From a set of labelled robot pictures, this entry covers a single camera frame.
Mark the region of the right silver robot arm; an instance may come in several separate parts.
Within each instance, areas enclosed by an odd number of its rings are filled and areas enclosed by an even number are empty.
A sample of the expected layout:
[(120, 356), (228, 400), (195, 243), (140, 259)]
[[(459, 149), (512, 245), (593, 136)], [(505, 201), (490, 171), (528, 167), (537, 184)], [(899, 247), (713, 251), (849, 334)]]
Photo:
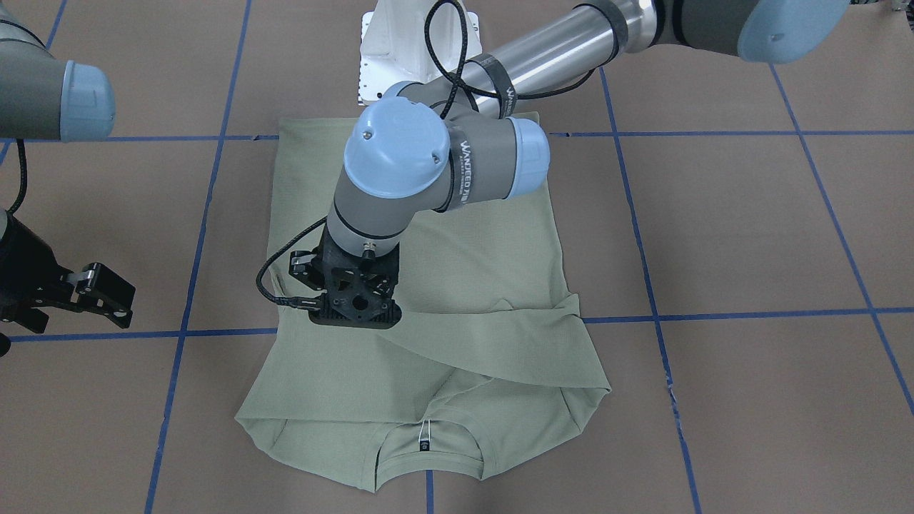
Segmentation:
[(55, 307), (130, 326), (133, 284), (98, 261), (79, 272), (60, 266), (49, 244), (16, 218), (27, 192), (26, 140), (101, 141), (115, 116), (114, 92), (101, 69), (56, 59), (39, 36), (2, 11), (1, 133), (16, 142), (20, 160), (19, 192), (1, 217), (3, 322), (42, 334), (46, 309)]

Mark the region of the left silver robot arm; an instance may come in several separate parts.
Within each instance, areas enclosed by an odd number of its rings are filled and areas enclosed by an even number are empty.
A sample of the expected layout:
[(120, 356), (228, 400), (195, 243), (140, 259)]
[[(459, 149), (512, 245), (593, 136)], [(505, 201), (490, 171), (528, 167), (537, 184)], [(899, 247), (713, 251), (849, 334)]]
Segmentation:
[(545, 181), (551, 150), (519, 104), (658, 44), (790, 63), (835, 29), (846, 1), (582, 1), (427, 84), (392, 85), (357, 118), (321, 244), (355, 258), (398, 248), (420, 211), (515, 198)]

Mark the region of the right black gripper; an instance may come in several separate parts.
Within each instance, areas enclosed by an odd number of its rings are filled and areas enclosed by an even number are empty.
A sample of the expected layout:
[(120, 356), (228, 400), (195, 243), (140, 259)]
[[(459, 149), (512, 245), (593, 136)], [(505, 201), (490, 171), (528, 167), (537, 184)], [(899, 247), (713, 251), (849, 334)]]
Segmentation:
[[(16, 323), (33, 334), (46, 330), (49, 316), (42, 307), (65, 308), (72, 285), (64, 280), (69, 270), (58, 265), (45, 241), (22, 222), (2, 211), (1, 308), (2, 320)], [(75, 312), (97, 313), (121, 329), (133, 321), (135, 286), (105, 266), (90, 263), (74, 274)]]

